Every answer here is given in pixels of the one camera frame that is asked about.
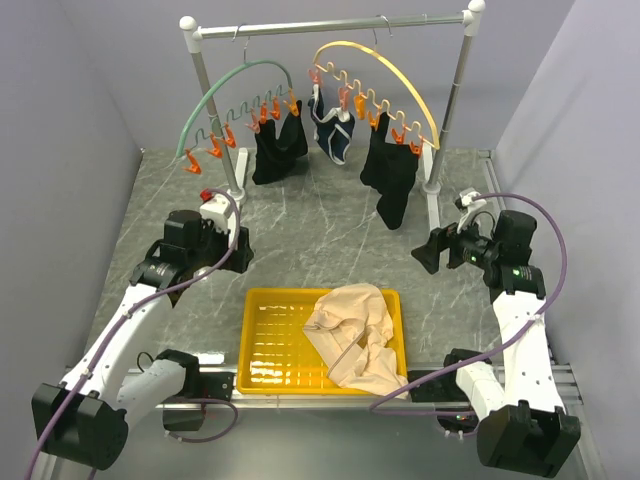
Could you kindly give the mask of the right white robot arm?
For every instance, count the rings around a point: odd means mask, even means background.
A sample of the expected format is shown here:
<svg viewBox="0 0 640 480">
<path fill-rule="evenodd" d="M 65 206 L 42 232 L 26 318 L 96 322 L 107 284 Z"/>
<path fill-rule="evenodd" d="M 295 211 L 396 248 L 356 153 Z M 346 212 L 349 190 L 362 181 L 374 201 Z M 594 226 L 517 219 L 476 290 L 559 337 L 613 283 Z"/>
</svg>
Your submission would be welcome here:
<svg viewBox="0 0 640 480">
<path fill-rule="evenodd" d="M 467 396 L 477 415 L 477 453 L 488 467 L 543 478 L 555 477 L 581 436 L 579 420 L 567 414 L 557 390 L 548 352 L 542 272 L 530 265 L 536 220 L 522 212 L 500 213 L 491 236 L 478 226 L 453 223 L 431 231 L 413 257 L 431 274 L 448 252 L 448 268 L 465 263 L 483 272 L 504 345 L 504 378 L 487 360 L 452 351 L 454 365 L 441 374 L 442 391 Z"/>
</svg>

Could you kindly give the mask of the orange clothespin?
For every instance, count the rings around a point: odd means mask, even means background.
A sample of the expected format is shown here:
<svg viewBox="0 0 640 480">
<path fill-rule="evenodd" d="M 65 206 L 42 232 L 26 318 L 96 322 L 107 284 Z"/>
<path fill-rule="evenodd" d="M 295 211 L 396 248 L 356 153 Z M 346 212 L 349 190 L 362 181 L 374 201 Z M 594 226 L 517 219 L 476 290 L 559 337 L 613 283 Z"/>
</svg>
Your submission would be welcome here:
<svg viewBox="0 0 640 480">
<path fill-rule="evenodd" d="M 185 150 L 185 157 L 189 161 L 189 165 L 184 167 L 183 170 L 191 174 L 200 175 L 202 173 L 201 166 L 190 149 Z"/>
</svg>

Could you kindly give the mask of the beige boxer underwear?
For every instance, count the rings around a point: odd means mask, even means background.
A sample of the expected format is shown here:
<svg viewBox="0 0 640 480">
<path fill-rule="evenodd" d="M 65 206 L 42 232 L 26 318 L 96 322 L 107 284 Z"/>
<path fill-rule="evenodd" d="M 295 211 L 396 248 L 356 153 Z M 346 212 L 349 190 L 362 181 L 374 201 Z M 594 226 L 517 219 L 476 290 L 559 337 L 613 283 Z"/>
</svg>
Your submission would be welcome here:
<svg viewBox="0 0 640 480">
<path fill-rule="evenodd" d="M 386 396 L 408 384 L 388 346 L 394 327 L 381 290 L 367 283 L 336 288 L 320 297 L 303 332 L 341 388 Z"/>
</svg>

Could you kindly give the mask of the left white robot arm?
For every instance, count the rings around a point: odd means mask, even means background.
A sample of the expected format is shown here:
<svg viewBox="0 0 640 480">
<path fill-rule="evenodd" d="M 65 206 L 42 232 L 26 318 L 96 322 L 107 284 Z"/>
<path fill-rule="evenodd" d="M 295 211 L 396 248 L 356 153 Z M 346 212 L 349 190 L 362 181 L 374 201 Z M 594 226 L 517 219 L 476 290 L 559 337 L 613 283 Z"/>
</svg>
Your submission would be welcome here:
<svg viewBox="0 0 640 480">
<path fill-rule="evenodd" d="M 116 313 L 83 358 L 57 384 L 41 384 L 31 400 L 36 452 L 110 468 L 133 427 L 167 400 L 201 408 L 232 404 L 208 396 L 197 356 L 166 349 L 134 379 L 127 374 L 149 335 L 193 284 L 217 270 L 243 273 L 253 258 L 240 212 L 230 219 L 176 210 L 134 268 Z"/>
</svg>

